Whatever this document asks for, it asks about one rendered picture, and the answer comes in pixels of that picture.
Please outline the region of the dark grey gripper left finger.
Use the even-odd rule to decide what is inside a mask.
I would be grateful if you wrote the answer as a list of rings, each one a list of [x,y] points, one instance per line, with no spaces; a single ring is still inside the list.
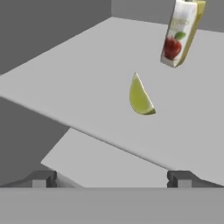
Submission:
[[[55,187],[57,179],[56,171],[34,171],[27,177],[5,184],[3,187],[23,188],[47,188]]]

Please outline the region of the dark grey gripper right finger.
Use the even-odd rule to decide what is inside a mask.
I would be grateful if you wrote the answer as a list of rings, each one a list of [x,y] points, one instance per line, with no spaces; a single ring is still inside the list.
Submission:
[[[168,171],[167,172],[167,187],[177,188],[224,188],[224,185],[218,185],[213,182],[201,179],[191,171]]]

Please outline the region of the grey fridge shelf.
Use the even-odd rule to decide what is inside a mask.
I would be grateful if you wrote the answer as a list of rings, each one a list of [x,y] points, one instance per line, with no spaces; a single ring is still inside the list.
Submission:
[[[85,187],[165,188],[166,169],[70,129],[41,164]]]
[[[224,33],[160,61],[163,24],[111,17],[0,76],[0,97],[169,170],[224,185]],[[138,73],[156,113],[130,105]]]

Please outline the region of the yellow-green lemon wedge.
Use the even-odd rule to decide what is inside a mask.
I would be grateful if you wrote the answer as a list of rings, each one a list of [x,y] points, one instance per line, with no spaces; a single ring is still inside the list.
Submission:
[[[134,73],[130,84],[129,102],[132,109],[140,115],[153,115],[156,113],[138,73]]]

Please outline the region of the white apple juice carton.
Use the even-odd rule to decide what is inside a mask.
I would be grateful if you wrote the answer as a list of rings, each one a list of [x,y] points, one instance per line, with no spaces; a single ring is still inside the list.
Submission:
[[[185,61],[205,8],[206,0],[175,0],[161,52],[162,63],[178,67]]]

